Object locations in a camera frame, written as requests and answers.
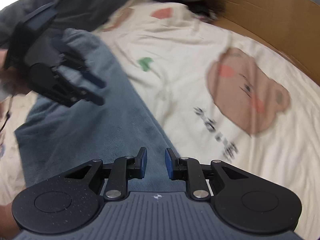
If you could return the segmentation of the grey blue knit garment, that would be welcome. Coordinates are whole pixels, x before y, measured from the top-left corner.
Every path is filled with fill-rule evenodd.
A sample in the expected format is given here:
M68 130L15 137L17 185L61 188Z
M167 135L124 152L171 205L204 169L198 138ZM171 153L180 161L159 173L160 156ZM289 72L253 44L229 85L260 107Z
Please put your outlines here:
M84 57L106 87L97 88L66 67L60 69L63 76L97 93L105 103L97 106L82 100L65 107L38 97L25 123L15 132L25 184L35 185L92 159L112 163L145 147L145 177L131 180L129 189L183 191L184 182L170 180L165 165L164 152L172 146L171 141L107 45L84 30L67 29L62 39Z

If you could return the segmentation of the cream cartoon print bedsheet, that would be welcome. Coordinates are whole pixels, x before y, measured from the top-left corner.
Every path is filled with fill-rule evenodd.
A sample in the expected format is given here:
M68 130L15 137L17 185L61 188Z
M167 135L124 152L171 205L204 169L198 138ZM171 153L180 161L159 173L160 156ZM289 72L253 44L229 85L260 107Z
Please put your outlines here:
M302 201L296 232L319 237L319 87L255 40L186 6L130 0L91 32L110 49L176 151L220 159ZM1 204L26 186L16 139L38 97L15 99L1 133Z

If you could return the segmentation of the brown cardboard box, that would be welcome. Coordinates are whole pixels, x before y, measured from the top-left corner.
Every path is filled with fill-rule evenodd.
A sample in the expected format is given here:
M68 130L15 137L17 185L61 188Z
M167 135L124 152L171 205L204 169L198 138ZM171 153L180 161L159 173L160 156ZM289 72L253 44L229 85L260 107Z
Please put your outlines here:
M319 83L319 5L310 0L208 0L225 19L286 55Z

